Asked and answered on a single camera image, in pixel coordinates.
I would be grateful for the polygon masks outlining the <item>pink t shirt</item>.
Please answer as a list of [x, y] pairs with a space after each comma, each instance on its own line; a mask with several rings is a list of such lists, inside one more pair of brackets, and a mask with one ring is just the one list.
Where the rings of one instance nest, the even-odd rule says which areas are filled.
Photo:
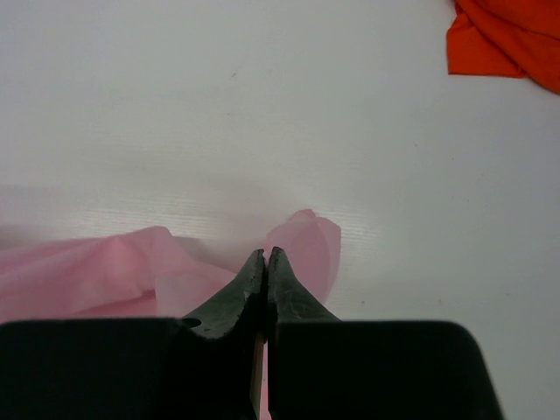
[[[301, 210], [269, 231], [265, 256], [274, 247], [325, 302], [339, 270], [340, 227]], [[1, 320], [182, 317], [235, 275], [189, 254], [165, 227], [12, 248], [1, 253]]]

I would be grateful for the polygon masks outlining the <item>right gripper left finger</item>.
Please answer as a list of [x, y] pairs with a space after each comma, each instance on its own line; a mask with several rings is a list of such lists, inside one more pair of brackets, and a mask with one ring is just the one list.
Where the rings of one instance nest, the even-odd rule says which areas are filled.
[[181, 318], [26, 320], [1, 327], [4, 419], [255, 419], [265, 261]]

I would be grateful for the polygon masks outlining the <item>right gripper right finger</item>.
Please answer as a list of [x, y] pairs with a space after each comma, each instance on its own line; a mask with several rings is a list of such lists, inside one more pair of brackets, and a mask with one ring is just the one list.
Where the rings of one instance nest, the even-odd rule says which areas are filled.
[[275, 419], [500, 419], [474, 337], [449, 321], [343, 321], [268, 268], [268, 397]]

